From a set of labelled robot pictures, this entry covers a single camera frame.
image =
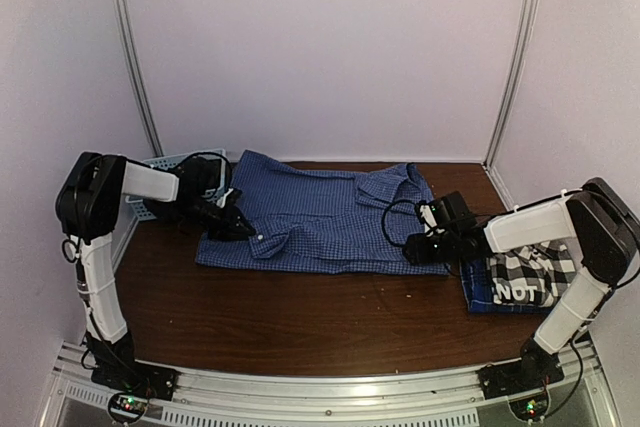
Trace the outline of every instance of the white wall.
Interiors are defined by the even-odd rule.
[[[62,339],[84,325],[56,195],[82,150],[149,149],[112,0],[0,0],[0,12],[0,423],[27,426]]]
[[[169,153],[481,160],[522,0],[129,0]]]
[[[605,178],[640,214],[640,3],[540,0],[497,170],[518,203]],[[594,323],[623,425],[637,424],[640,281]]]

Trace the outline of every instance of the blue plaid cloth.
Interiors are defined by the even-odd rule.
[[[433,200],[413,164],[371,173],[303,171],[246,151],[232,187],[242,190],[238,207],[257,235],[242,242],[203,236],[198,264],[328,274],[447,274],[443,264],[410,265],[382,235],[380,220],[390,202]],[[387,230],[398,242],[423,229],[409,204],[387,215]]]
[[[485,259],[463,263],[460,269],[460,278],[469,312],[474,314],[546,314],[551,312],[550,308],[533,305],[494,304],[489,274]]]

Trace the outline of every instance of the checkered cloth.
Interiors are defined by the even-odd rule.
[[[551,309],[533,305],[494,304],[493,283],[485,260],[474,260],[462,264],[460,269],[462,290],[469,312],[474,314],[546,314]]]
[[[413,164],[362,173],[302,171],[247,151],[233,172],[238,207],[257,231],[243,242],[203,236],[196,262],[233,269],[289,272],[447,273],[443,264],[412,266],[384,239],[383,210],[398,199],[433,200]],[[396,206],[387,230],[399,242],[423,231],[413,208]]]
[[[553,307],[576,275],[569,250],[559,240],[496,254],[487,265],[496,304]]]

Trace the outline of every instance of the basket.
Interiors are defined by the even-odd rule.
[[[224,149],[198,150],[197,152],[202,152],[203,154],[206,152],[212,152],[214,154],[226,156],[226,152]],[[170,155],[168,157],[156,157],[155,159],[143,160],[142,162],[149,165],[150,167],[166,170],[170,169],[171,167],[175,167],[189,155],[191,155],[191,153]],[[223,159],[220,159],[220,161],[222,163],[222,165],[220,166],[220,185],[217,189],[210,189],[205,192],[203,197],[206,198],[208,202],[216,202],[218,199],[220,199],[220,197],[224,195],[227,166],[224,165],[225,161]],[[144,206],[144,202],[142,202],[142,199],[140,197],[127,195],[124,201],[131,206],[133,212],[140,222],[144,222],[145,220],[154,220],[156,218],[155,215],[147,210],[147,208]]]

